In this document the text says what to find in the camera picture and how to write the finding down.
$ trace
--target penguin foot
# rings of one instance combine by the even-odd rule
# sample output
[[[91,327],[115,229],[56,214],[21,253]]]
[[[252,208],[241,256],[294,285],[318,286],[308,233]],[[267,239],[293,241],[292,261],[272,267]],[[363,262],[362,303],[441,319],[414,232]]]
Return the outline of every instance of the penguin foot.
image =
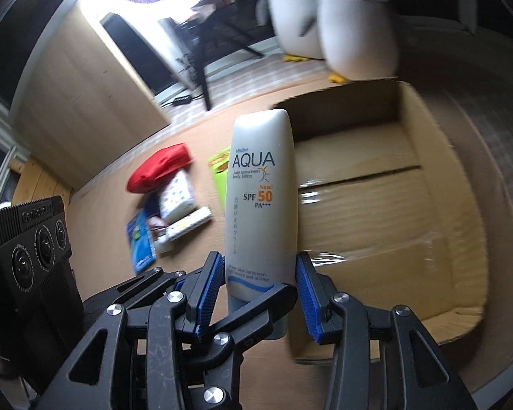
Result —
[[[302,56],[294,56],[292,54],[285,54],[283,56],[283,62],[307,62],[309,60],[308,57],[302,57]]]
[[[332,72],[331,75],[329,75],[329,81],[332,83],[342,84],[346,83],[349,80],[350,79],[342,77],[339,73]]]

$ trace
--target cylindrical tube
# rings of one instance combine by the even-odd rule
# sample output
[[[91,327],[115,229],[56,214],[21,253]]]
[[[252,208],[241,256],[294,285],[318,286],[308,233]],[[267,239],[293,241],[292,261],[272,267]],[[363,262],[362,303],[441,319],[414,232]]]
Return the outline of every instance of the cylindrical tube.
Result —
[[[230,313],[271,289],[294,284],[298,192],[294,144],[283,109],[239,116],[226,185],[225,263]],[[283,337],[287,321],[269,339]]]

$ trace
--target metal bolt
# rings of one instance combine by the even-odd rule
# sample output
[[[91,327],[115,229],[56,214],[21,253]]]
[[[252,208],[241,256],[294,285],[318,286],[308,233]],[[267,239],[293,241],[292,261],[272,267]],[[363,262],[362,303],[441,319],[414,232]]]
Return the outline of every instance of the metal bolt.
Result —
[[[115,316],[116,314],[121,313],[121,305],[118,303],[114,303],[111,306],[107,308],[107,313],[110,314],[110,316]]]
[[[203,399],[208,404],[218,404],[224,399],[224,392],[219,387],[209,387],[203,393]]]
[[[410,314],[410,308],[406,305],[396,305],[395,312],[399,316],[408,316]]]
[[[230,340],[230,336],[228,336],[226,333],[217,333],[213,337],[213,342],[215,342],[216,345],[224,345]]]
[[[350,300],[350,296],[348,295],[348,293],[343,293],[342,291],[339,291],[338,293],[334,293],[332,299],[334,299],[335,302],[344,303]]]
[[[183,297],[184,297],[184,294],[182,294],[182,292],[180,292],[180,291],[171,291],[167,295],[167,300],[169,302],[176,303],[176,302],[180,302],[181,300],[183,300]]]

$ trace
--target lime green packet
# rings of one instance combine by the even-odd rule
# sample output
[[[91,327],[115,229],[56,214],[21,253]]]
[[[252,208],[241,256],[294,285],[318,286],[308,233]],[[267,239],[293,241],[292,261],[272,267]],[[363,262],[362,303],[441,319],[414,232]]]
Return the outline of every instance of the lime green packet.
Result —
[[[224,209],[226,201],[226,180],[228,178],[228,162],[230,161],[230,146],[218,154],[215,154],[207,162],[213,179],[215,181],[215,188],[219,194],[220,205]]]

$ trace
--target penguin belly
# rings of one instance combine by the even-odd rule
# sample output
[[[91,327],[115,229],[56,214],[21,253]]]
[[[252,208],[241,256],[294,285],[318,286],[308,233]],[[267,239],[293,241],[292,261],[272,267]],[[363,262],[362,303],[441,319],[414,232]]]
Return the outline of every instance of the penguin belly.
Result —
[[[327,66],[349,80],[390,77],[399,53],[384,3],[319,0],[317,22]]]
[[[300,37],[304,24],[316,16],[316,0],[268,0],[268,4],[277,41],[285,53],[323,58],[317,23],[313,24],[306,35]]]

